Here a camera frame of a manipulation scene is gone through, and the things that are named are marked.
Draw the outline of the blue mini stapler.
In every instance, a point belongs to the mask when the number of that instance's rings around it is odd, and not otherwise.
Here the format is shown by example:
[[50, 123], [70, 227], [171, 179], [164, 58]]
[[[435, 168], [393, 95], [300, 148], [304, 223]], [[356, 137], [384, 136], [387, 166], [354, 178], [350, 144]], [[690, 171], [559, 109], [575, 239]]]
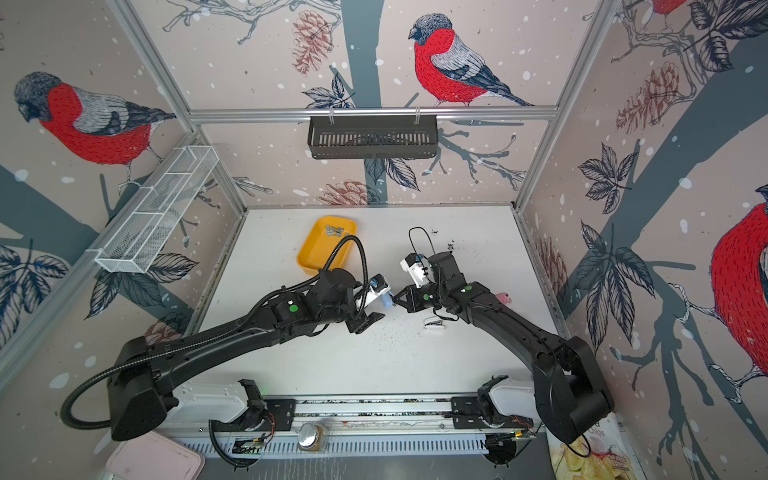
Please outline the blue mini stapler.
[[382, 294], [379, 300], [385, 308], [392, 308], [394, 305], [393, 296], [390, 292]]

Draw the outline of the white mini stapler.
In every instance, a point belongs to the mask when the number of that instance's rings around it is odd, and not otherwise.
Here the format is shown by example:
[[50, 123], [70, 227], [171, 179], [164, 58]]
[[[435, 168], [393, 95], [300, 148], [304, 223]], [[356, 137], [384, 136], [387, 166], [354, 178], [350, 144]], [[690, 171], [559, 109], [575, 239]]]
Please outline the white mini stapler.
[[445, 322], [436, 316], [428, 317], [423, 322], [423, 328], [430, 332], [444, 331]]

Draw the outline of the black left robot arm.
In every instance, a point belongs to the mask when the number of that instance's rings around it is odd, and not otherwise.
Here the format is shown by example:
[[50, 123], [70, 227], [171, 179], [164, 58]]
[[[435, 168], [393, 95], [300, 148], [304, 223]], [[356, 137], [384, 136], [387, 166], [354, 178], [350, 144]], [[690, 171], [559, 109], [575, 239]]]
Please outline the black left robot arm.
[[[59, 417], [76, 430], [109, 429], [115, 441], [142, 436], [160, 426], [179, 401], [173, 392], [184, 382], [249, 352], [314, 337], [343, 323], [360, 334], [382, 319], [366, 313], [376, 285], [367, 271], [361, 280], [325, 263], [311, 279], [274, 290], [242, 317], [170, 342], [148, 344], [143, 337], [126, 342], [115, 364], [85, 380], [63, 401]], [[77, 418], [76, 401], [91, 387], [106, 382], [109, 417]]]

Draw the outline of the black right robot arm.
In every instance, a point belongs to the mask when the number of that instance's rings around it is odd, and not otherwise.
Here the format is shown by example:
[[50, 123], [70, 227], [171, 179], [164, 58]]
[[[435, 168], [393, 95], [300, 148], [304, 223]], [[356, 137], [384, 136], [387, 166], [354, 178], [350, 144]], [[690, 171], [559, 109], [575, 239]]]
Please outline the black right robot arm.
[[505, 306], [485, 285], [468, 282], [452, 253], [428, 258], [433, 279], [409, 285], [393, 302], [410, 313], [443, 308], [499, 341], [531, 372], [538, 418], [556, 438], [571, 443], [615, 408], [592, 349], [564, 339]]

